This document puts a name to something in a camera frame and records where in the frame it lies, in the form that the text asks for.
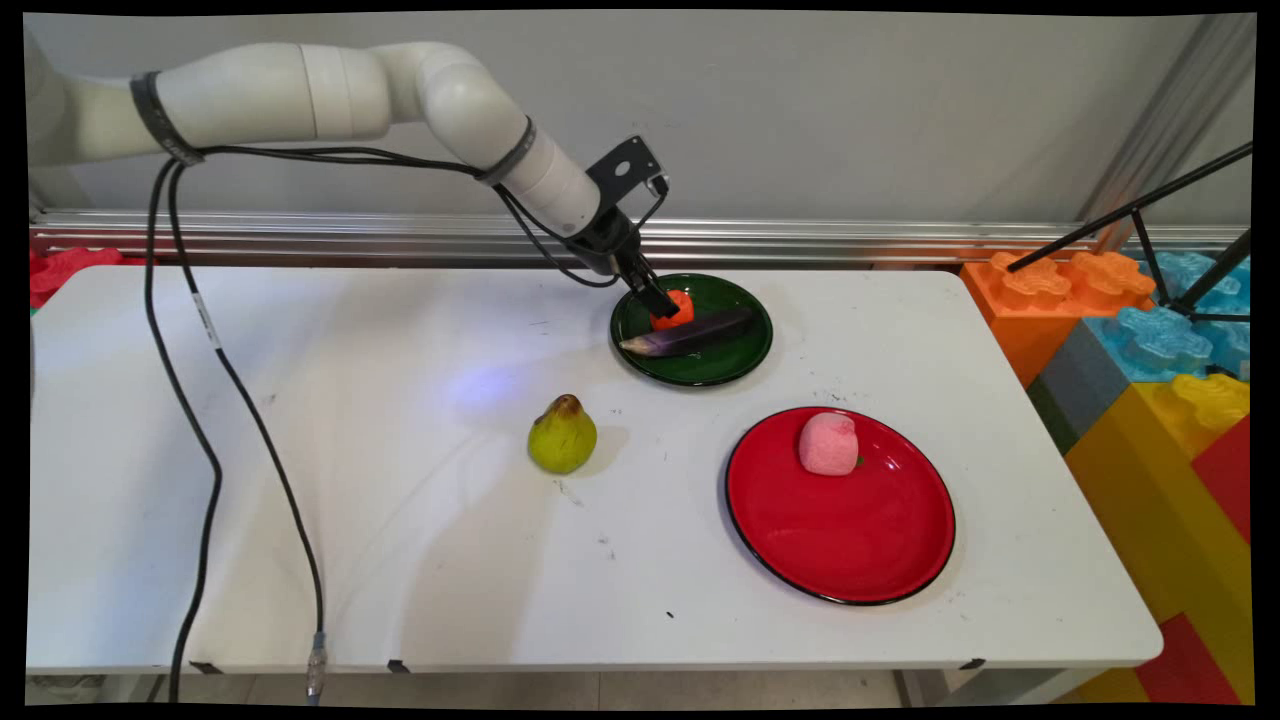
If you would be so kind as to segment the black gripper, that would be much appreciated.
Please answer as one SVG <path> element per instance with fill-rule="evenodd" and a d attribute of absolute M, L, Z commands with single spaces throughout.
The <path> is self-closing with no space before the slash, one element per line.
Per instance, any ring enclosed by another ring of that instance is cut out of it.
<path fill-rule="evenodd" d="M 618 208 L 602 210 L 573 236 L 573 255 L 598 275 L 618 275 L 653 316 L 671 318 L 680 311 L 649 263 L 643 261 L 640 225 Z"/>

